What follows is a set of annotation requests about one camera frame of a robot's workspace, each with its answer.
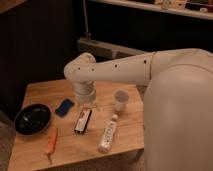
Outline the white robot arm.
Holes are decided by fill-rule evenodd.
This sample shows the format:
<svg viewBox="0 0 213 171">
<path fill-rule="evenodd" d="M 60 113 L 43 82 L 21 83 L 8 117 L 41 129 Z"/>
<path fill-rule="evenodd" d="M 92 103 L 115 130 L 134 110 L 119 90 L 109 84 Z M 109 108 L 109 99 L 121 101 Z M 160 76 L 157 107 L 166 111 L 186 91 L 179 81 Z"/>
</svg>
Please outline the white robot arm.
<svg viewBox="0 0 213 171">
<path fill-rule="evenodd" d="M 177 49 L 98 63 L 83 53 L 64 68 L 82 102 L 95 81 L 142 85 L 146 171 L 213 171 L 213 53 Z"/>
</svg>

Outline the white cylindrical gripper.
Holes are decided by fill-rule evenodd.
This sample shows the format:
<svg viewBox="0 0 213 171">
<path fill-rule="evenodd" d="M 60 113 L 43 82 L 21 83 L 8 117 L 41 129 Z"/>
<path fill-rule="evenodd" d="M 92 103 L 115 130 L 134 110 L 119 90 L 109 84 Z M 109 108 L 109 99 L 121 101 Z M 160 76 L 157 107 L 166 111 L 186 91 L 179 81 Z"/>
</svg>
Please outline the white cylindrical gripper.
<svg viewBox="0 0 213 171">
<path fill-rule="evenodd" d="M 96 89 L 93 82 L 75 83 L 75 97 L 80 103 L 90 103 L 96 99 Z"/>
</svg>

